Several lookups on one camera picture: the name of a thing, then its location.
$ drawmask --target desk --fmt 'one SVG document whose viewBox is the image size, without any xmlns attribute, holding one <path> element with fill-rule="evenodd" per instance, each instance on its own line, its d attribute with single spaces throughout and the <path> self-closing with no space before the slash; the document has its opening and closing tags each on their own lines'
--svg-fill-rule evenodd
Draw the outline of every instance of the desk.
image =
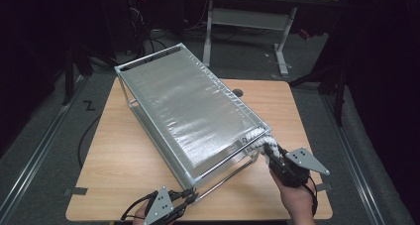
<svg viewBox="0 0 420 225">
<path fill-rule="evenodd" d="M 203 63 L 210 66 L 211 59 L 211 30 L 212 25 L 230 25 L 246 28 L 258 28 L 278 31 L 278 39 L 274 44 L 275 56 L 277 58 L 280 75 L 288 77 L 287 64 L 283 56 L 283 47 L 293 24 L 297 8 L 294 6 L 288 15 L 268 14 L 261 12 L 229 10 L 225 8 L 213 9 L 213 2 L 209 2 L 207 14 L 207 34 L 204 43 Z"/>
<path fill-rule="evenodd" d="M 291 151 L 309 146 L 286 82 L 223 81 L 232 90 L 244 91 L 243 101 L 270 125 L 272 135 L 285 149 Z M 312 175 L 316 183 L 321 182 L 318 173 L 312 172 Z M 72 195 L 66 217 L 71 221 L 116 221 L 135 200 L 163 185 L 180 190 L 177 180 L 127 106 L 116 79 L 76 185 L 87 188 L 87 192 Z M 332 209 L 325 191 L 318 192 L 318 200 L 315 218 L 330 218 Z M 189 206 L 179 220 L 288 218 L 264 157 L 260 157 L 253 165 Z"/>
</svg>

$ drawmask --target human hand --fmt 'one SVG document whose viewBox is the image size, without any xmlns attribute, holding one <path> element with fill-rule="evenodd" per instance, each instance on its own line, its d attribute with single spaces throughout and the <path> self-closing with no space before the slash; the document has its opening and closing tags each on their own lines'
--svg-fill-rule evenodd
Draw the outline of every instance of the human hand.
<svg viewBox="0 0 420 225">
<path fill-rule="evenodd" d="M 312 196 L 303 186 L 293 188 L 284 186 L 275 173 L 270 170 L 269 173 L 277 184 L 281 194 L 281 201 L 290 214 L 295 225 L 312 225 L 315 224 L 312 214 Z M 312 191 L 315 185 L 312 182 L 306 184 Z"/>
<path fill-rule="evenodd" d="M 133 218 L 133 225 L 143 225 L 146 218 L 146 207 L 148 206 L 149 201 L 146 201 L 139 209 L 137 209 L 134 218 Z"/>
</svg>

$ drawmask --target metal rail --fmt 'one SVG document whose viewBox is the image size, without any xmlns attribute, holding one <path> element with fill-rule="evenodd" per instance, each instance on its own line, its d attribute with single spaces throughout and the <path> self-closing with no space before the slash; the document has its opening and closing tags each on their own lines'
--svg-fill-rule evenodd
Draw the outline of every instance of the metal rail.
<svg viewBox="0 0 420 225">
<path fill-rule="evenodd" d="M 321 100 L 324 103 L 325 108 L 328 110 L 328 114 L 331 118 L 331 121 L 335 125 L 337 135 L 340 138 L 343 153 L 345 155 L 346 163 L 349 167 L 350 174 L 352 175 L 353 181 L 355 182 L 356 188 L 359 192 L 359 196 L 362 199 L 362 203 L 365 206 L 367 215 L 370 219 L 371 224 L 380 224 L 384 225 L 382 214 L 374 200 L 373 193 L 370 189 L 370 186 L 366 180 L 366 177 L 361 170 L 358 160 L 353 153 L 350 142 L 347 138 L 347 135 L 342 127 L 337 124 L 337 121 L 334 117 L 334 106 L 331 102 L 331 99 L 327 95 L 321 95 Z"/>
<path fill-rule="evenodd" d="M 53 119 L 50 127 L 47 129 L 43 139 L 39 143 L 37 149 L 34 151 L 32 157 L 28 161 L 25 168 L 22 170 L 18 179 L 15 182 L 15 185 L 10 190 L 8 196 L 3 201 L 0 207 L 0 224 L 7 224 L 9 219 L 12 217 L 13 212 L 18 207 L 19 202 L 24 196 L 26 190 L 32 182 L 32 179 L 37 174 L 38 169 L 41 167 L 44 159 L 46 158 L 50 148 L 53 145 L 53 139 L 55 134 L 60 127 L 65 115 L 68 112 L 71 104 L 76 98 L 77 94 L 85 86 L 87 79 L 83 76 L 79 76 L 76 80 L 76 89 L 73 94 L 73 97 L 68 101 L 66 105 L 63 105 L 59 110 L 58 114 Z"/>
</svg>

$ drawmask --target table top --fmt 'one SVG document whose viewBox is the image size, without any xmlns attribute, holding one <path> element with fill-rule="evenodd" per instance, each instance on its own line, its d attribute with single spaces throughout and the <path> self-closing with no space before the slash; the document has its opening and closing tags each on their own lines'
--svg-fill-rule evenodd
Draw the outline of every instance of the table top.
<svg viewBox="0 0 420 225">
<path fill-rule="evenodd" d="M 282 81 L 222 79 L 241 89 L 241 99 L 272 128 L 271 134 L 288 151 L 309 143 L 290 88 Z M 316 183 L 320 174 L 311 172 Z M 165 186 L 181 191 L 153 142 L 129 109 L 118 79 L 114 82 L 76 187 L 66 211 L 71 221 L 116 221 L 137 199 Z M 332 208 L 325 191 L 318 192 L 315 219 L 328 219 Z M 182 221 L 281 220 L 289 215 L 270 177 L 265 159 L 242 170 L 197 203 L 187 207 Z"/>
</svg>

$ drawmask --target dark background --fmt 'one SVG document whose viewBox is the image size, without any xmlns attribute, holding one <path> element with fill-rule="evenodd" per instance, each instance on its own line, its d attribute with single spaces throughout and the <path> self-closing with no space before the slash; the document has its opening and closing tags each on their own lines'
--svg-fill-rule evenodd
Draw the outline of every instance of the dark background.
<svg viewBox="0 0 420 225">
<path fill-rule="evenodd" d="M 195 23 L 204 0 L 151 0 L 146 21 L 182 34 Z M 292 33 L 330 34 L 313 71 L 346 65 L 346 83 L 367 134 L 413 219 L 420 174 L 420 0 L 342 0 L 353 8 L 300 8 Z M 72 44 L 89 47 L 115 60 L 115 51 L 138 51 L 129 24 L 127 0 L 0 1 L 1 155 L 28 122 L 31 113 L 54 90 Z M 238 8 L 255 8 L 235 2 Z M 272 9 L 272 6 L 261 5 Z M 336 71 L 314 81 L 336 80 Z"/>
</svg>

